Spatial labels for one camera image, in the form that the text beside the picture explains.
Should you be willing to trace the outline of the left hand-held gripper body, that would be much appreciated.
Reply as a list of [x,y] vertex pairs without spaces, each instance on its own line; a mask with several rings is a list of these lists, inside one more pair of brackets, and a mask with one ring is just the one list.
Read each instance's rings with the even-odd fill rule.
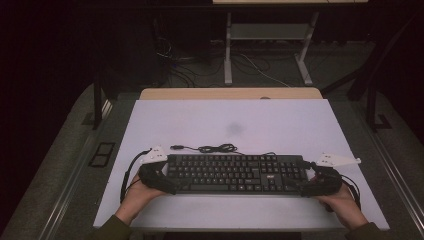
[[167,159],[168,157],[160,145],[152,148],[141,158],[138,175],[144,185],[158,190],[167,189],[165,175],[162,172]]

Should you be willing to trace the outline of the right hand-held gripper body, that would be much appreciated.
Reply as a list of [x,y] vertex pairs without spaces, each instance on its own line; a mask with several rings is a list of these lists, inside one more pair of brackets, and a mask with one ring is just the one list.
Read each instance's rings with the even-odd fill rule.
[[316,162],[311,163],[311,168],[315,171],[315,176],[308,182],[308,185],[317,185],[322,195],[332,195],[337,193],[342,184],[346,184],[354,197],[360,196],[359,187],[347,176],[341,175],[336,167],[359,164],[360,158],[344,157],[336,154],[322,153]]

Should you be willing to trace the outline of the black keyboard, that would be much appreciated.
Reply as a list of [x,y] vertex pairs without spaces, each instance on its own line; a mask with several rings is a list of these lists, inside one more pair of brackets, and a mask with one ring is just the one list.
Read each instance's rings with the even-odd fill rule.
[[297,195],[290,181],[307,182],[300,155],[168,156],[166,175],[182,180],[178,194]]

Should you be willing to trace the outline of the person's right hand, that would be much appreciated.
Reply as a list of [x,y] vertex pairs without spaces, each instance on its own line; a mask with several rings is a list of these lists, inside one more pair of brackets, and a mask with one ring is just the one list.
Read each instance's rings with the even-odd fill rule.
[[368,223],[368,220],[357,206],[349,188],[342,184],[340,190],[333,195],[315,196],[322,205],[328,205],[336,214],[340,223],[353,231]]

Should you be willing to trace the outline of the person's left hand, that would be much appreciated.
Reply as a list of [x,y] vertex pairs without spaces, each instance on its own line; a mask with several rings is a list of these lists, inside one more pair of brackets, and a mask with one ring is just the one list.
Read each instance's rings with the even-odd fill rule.
[[135,175],[115,216],[126,225],[130,225],[150,201],[162,195],[165,195],[165,192],[145,186],[139,176]]

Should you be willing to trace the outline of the white board table cover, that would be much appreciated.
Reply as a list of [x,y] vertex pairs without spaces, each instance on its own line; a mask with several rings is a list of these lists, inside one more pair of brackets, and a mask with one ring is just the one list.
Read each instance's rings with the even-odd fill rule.
[[[231,143],[244,154],[274,152],[316,161],[322,153],[351,156],[325,99],[139,100],[135,103],[111,171],[95,226],[118,208],[133,158],[157,145],[191,154],[199,146]],[[298,196],[161,196],[133,222],[144,231],[324,231],[340,228],[316,200]]]

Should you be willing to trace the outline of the black metal stand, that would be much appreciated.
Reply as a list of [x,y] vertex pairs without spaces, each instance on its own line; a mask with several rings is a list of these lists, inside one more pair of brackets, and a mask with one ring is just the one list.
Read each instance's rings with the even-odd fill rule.
[[94,124],[96,130],[103,119],[103,98],[110,100],[115,95],[113,71],[110,67],[99,70],[93,78]]
[[411,15],[398,20],[396,23],[389,24],[391,17],[389,15],[382,15],[377,22],[377,26],[383,29],[383,33],[377,39],[376,45],[365,63],[358,69],[320,90],[320,93],[325,96],[335,89],[352,82],[347,97],[350,101],[359,101],[364,94],[367,94],[365,120],[373,132],[389,127],[389,123],[385,118],[382,118],[380,123],[376,122],[378,90],[378,79],[376,75],[382,68],[383,62],[388,58],[389,53],[415,17],[416,15]]

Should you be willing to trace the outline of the black floor outlet frame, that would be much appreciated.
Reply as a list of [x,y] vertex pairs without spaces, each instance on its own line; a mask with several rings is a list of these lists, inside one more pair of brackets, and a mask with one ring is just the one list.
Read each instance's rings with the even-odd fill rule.
[[90,159],[88,166],[94,168],[106,167],[109,163],[114,147],[114,142],[101,142]]

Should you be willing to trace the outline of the white metal desk frame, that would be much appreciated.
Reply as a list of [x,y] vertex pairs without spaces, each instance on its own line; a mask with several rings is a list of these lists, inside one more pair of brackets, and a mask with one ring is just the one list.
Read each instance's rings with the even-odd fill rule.
[[[337,4],[365,4],[368,0],[212,0],[214,5],[337,5]],[[232,13],[227,13],[225,58],[224,58],[224,83],[232,84],[231,42],[233,40],[302,40],[303,47],[294,55],[298,70],[305,85],[312,85],[311,75],[308,72],[304,59],[310,45],[319,12],[314,11],[306,23],[291,24],[246,24],[234,23]]]

